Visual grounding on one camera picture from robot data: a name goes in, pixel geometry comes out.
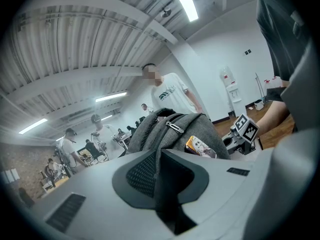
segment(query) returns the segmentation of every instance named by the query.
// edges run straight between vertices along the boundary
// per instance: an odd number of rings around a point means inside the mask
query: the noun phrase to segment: wooden floor
[[[247,108],[246,112],[248,117],[253,119],[255,122],[259,121],[264,114],[267,112],[268,108],[270,107],[271,102],[268,102],[264,105],[264,108],[261,110],[256,110],[253,107],[253,110]],[[214,126],[219,133],[220,137],[223,137],[227,133],[230,132],[230,127],[233,125],[236,117],[230,116],[230,119],[227,121],[216,123]],[[285,136],[290,135],[292,129],[294,128],[294,120],[290,115],[282,124],[280,124],[277,128],[265,133],[260,137],[262,146],[264,149],[272,148],[277,145],[277,143]]]

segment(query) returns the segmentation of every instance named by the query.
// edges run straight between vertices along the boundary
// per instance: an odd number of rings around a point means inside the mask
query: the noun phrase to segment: linear led light
[[[19,134],[25,134],[26,132],[30,131],[31,129],[37,127],[38,125],[41,125],[42,123],[48,121],[47,119],[41,119],[38,122],[35,122],[34,124],[28,126],[27,128],[23,129],[22,131],[19,132]]]
[[[114,94],[114,95],[110,95],[110,96],[105,96],[103,98],[96,98],[95,102],[102,102],[102,101],[106,101],[106,100],[110,100],[110,99],[114,99],[114,98],[118,98],[121,96],[125,96],[127,93],[123,92],[123,93],[119,93],[119,94]]]
[[[108,115],[107,117],[102,118],[101,121],[102,121],[102,120],[105,120],[105,119],[107,119],[107,118],[110,118],[110,117],[112,117],[112,115]]]
[[[182,4],[190,22],[198,19],[197,10],[193,0],[180,0],[180,3]]]

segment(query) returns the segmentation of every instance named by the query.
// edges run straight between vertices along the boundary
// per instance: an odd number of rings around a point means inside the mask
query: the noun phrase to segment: gray backpack
[[[158,117],[165,118],[158,122]],[[185,152],[186,143],[191,136],[196,136],[213,149],[217,158],[230,159],[226,146],[205,114],[181,114],[168,108],[161,108],[142,121],[128,150],[132,153],[154,150],[157,157],[161,149]]]

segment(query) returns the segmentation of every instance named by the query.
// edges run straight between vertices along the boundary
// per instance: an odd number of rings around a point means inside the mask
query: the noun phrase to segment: zipper pull
[[[166,126],[169,126],[170,128],[174,129],[176,132],[183,134],[185,132],[184,129],[181,129],[179,126],[176,126],[175,124],[171,123],[171,122],[166,122],[165,123]]]

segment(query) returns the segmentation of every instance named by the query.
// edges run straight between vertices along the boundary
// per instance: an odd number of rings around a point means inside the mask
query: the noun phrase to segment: brick wall
[[[40,171],[45,173],[48,159],[52,158],[60,163],[57,156],[53,156],[53,146],[22,146],[0,143],[0,168],[1,171],[16,169],[20,179],[6,184],[13,190],[14,196],[18,189],[24,188],[27,194],[35,201],[45,192],[40,184],[43,179]]]

